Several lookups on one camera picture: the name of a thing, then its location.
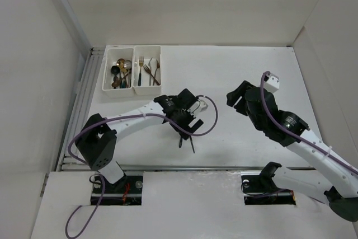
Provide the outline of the gold fork green handle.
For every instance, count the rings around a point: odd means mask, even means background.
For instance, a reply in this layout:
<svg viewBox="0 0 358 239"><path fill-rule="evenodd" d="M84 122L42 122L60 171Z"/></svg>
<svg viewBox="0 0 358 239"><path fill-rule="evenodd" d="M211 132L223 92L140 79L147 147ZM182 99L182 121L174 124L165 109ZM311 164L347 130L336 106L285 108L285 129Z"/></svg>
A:
<svg viewBox="0 0 358 239"><path fill-rule="evenodd" d="M142 67L144 65L144 57L139 57L139 75L138 75L138 87L142 85Z"/></svg>

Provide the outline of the silver spoon long handle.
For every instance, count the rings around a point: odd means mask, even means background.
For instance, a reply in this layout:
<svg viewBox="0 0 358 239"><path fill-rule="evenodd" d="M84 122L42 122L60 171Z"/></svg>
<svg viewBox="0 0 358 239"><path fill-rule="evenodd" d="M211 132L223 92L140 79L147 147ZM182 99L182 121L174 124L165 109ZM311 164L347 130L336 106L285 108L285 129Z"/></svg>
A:
<svg viewBox="0 0 358 239"><path fill-rule="evenodd" d="M132 68L132 61L131 60L125 60L124 61L124 68L128 72L128 70Z"/></svg>

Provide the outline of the dark bronze spoon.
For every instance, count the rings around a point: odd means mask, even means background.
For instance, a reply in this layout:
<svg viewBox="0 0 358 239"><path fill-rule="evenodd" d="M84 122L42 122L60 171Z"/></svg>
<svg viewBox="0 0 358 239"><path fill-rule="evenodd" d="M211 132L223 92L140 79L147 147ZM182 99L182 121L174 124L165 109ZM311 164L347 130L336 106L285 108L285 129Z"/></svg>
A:
<svg viewBox="0 0 358 239"><path fill-rule="evenodd" d="M127 72L124 74L123 77L117 79L116 81L114 81L111 86L113 88L127 88L127 82L126 82L126 78L128 77L128 75L130 74L130 72Z"/></svg>

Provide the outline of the gold spoon green handle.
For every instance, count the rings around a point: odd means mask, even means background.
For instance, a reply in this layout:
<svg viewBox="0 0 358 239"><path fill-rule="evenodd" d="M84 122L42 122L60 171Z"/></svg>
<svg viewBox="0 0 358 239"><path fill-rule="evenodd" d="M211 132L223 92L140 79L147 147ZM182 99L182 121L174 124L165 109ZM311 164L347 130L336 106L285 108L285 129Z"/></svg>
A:
<svg viewBox="0 0 358 239"><path fill-rule="evenodd" d="M127 74L126 74L126 79L125 79L126 88L131 87L131 73L132 73L132 69L129 69Z"/></svg>
<svg viewBox="0 0 358 239"><path fill-rule="evenodd" d="M125 87L124 79L123 79L123 76L125 74L124 63L125 63L125 59L123 59L123 58L118 59L116 62L116 65L120 68L120 73L119 73L119 77L120 77L119 87L120 88Z"/></svg>

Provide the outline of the black spoon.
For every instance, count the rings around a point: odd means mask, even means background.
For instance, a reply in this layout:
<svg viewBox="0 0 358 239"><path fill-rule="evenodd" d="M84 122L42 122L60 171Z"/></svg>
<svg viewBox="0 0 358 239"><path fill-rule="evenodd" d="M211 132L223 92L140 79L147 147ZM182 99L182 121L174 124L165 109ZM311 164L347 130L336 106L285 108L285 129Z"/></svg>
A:
<svg viewBox="0 0 358 239"><path fill-rule="evenodd" d="M111 73L114 76L113 78L113 83L111 84L113 88L117 88L119 85L119 77L118 75L120 74L120 68L117 65L113 65L111 67Z"/></svg>

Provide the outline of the rose gold fork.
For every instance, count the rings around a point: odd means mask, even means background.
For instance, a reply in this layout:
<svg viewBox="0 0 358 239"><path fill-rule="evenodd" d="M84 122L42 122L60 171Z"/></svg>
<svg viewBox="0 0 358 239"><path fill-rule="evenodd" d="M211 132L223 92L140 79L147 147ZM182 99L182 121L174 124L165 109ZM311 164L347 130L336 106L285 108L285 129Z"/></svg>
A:
<svg viewBox="0 0 358 239"><path fill-rule="evenodd" d="M157 84L157 80L156 80L156 75L157 75L157 71L160 69L160 63L159 61L156 59L156 69L155 69L155 72L154 72L154 75L153 75L153 84L152 86L156 85Z"/></svg>

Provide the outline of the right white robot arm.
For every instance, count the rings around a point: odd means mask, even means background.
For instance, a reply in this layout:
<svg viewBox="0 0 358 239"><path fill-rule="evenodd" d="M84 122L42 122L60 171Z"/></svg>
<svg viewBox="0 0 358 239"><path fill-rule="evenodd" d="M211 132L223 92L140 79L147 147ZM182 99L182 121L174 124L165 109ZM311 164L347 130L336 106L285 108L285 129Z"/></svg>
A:
<svg viewBox="0 0 358 239"><path fill-rule="evenodd" d="M250 118L270 140L306 160L314 171L294 171L269 162L257 175L267 192L289 189L313 198L339 217L357 222L357 169L325 145L308 124L290 111L280 110L273 93L243 81L227 94L227 105Z"/></svg>

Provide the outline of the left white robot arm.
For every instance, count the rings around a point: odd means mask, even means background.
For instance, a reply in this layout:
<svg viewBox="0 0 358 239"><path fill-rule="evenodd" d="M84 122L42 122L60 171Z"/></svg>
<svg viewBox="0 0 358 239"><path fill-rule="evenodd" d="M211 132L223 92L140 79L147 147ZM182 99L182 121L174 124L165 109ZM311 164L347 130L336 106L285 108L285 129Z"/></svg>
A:
<svg viewBox="0 0 358 239"><path fill-rule="evenodd" d="M168 122L187 140L204 122L190 124L199 113L208 108L207 103L184 89L176 96L162 95L148 104L116 117L103 118L92 115L81 130L75 145L92 171L97 171L106 180L112 192L120 192L125 186L126 174L113 160L117 142L149 126Z"/></svg>

